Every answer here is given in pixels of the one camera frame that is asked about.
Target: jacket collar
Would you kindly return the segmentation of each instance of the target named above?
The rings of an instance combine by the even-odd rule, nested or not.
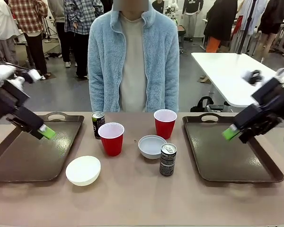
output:
[[[150,2],[148,2],[148,6],[149,6],[148,11],[145,11],[141,15],[142,19],[144,20],[144,25],[146,28],[149,28],[152,26],[152,24],[155,21],[155,17],[156,17],[156,11],[152,7]],[[114,6],[113,6],[113,9],[110,15],[110,26],[112,30],[115,32],[122,32],[122,27],[121,27],[119,16],[120,16],[120,11],[114,11]]]

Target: blue fleece jacket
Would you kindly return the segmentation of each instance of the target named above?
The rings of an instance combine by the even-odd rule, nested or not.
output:
[[[89,93],[93,111],[119,112],[119,87],[126,54],[119,11],[98,17],[89,35]],[[179,45],[175,23],[154,10],[142,13],[147,77],[146,111],[178,111]]]

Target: brown serving tray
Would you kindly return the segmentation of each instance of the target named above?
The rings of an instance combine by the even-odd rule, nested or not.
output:
[[[229,183],[276,183],[284,180],[281,170],[255,138],[243,144],[238,137],[227,141],[222,136],[222,132],[233,124],[233,117],[205,113],[183,117],[183,122],[203,179]]]
[[[52,115],[65,120],[49,120]],[[56,132],[55,137],[38,140],[18,128],[12,131],[0,144],[0,182],[50,181],[61,172],[84,117],[60,112],[40,117]]]

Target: blue plaid shirt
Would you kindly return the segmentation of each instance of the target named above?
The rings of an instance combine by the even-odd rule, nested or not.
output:
[[[103,5],[100,0],[64,0],[64,11],[65,31],[88,35],[91,24],[103,14]]]

